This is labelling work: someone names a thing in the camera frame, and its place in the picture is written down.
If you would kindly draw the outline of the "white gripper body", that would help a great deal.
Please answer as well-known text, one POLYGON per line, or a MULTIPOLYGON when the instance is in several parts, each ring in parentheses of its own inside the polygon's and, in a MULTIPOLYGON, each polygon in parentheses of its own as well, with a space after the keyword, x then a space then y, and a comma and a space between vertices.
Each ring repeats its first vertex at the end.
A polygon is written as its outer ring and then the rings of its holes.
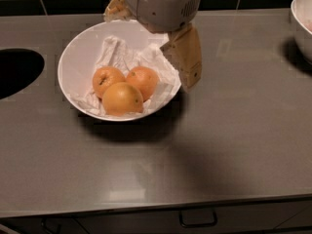
POLYGON ((196 16, 201 0, 125 0, 134 18, 154 33, 177 31, 196 16))

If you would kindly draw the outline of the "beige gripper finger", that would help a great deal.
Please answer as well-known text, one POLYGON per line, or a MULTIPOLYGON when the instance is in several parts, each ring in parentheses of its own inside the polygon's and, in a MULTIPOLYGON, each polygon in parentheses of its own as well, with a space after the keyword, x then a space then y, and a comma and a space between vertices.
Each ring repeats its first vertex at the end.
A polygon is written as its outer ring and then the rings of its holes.
POLYGON ((105 22, 112 22, 114 20, 131 20, 132 18, 133 14, 129 10, 126 0, 111 0, 103 14, 105 22))
POLYGON ((202 75, 201 43, 196 27, 189 23, 179 31, 168 34, 169 41, 160 50, 178 71, 182 88, 190 92, 202 75))

